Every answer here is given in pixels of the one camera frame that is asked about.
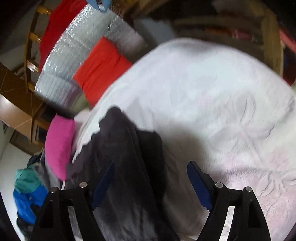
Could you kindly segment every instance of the folded red cloth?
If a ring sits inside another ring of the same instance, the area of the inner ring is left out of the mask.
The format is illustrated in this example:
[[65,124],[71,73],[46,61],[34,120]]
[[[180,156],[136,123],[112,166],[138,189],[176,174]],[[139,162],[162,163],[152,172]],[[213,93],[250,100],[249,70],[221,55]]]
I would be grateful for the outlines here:
[[131,65],[110,41],[102,37],[76,71],[74,80],[93,107],[105,90]]
[[86,5],[85,0],[62,0],[49,16],[49,22],[39,45],[42,68],[55,43],[68,25]]

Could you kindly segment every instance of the pink pillow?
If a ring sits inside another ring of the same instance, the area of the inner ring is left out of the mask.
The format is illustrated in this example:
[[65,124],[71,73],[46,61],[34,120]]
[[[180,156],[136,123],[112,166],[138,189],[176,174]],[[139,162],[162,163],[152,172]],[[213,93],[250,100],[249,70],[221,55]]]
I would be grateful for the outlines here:
[[70,162],[74,120],[56,115],[50,123],[45,140],[45,160],[60,179],[66,180],[65,165]]

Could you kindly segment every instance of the white blanket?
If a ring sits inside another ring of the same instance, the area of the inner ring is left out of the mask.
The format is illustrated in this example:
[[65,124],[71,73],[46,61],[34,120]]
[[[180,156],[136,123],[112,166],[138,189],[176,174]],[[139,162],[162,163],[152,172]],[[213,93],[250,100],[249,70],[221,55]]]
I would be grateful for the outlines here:
[[[295,94],[267,66],[217,44],[163,44],[107,89],[78,133],[75,155],[114,105],[161,136],[164,203],[182,240],[196,240],[208,216],[186,174],[191,160],[228,188],[251,186],[271,240],[284,240],[296,222]],[[227,239],[232,215],[230,208],[220,240]]]

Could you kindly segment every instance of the magenta cloth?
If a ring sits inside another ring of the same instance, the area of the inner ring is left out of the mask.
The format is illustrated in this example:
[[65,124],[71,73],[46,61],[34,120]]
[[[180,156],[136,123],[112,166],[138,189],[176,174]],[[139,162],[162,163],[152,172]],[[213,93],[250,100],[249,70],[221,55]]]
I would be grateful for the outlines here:
[[74,128],[74,120],[56,115],[45,140],[46,162],[53,173],[63,181],[66,180],[65,165],[70,161]]

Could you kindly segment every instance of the silver bolt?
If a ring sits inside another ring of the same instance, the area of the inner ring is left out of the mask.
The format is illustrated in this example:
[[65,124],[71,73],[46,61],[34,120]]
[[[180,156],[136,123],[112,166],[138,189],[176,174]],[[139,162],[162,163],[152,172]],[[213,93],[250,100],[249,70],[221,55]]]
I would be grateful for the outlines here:
[[79,187],[81,187],[81,188],[85,188],[85,187],[87,187],[87,182],[81,182],[81,183],[79,184]]
[[223,184],[222,184],[222,183],[215,183],[215,186],[216,186],[217,188],[222,188],[222,187],[223,187]]
[[52,188],[50,189],[50,192],[51,192],[51,193],[55,193],[56,191],[58,191],[58,188],[57,188],[57,187],[52,187]]
[[252,189],[251,187],[246,187],[246,191],[247,191],[247,192],[252,192],[253,189]]

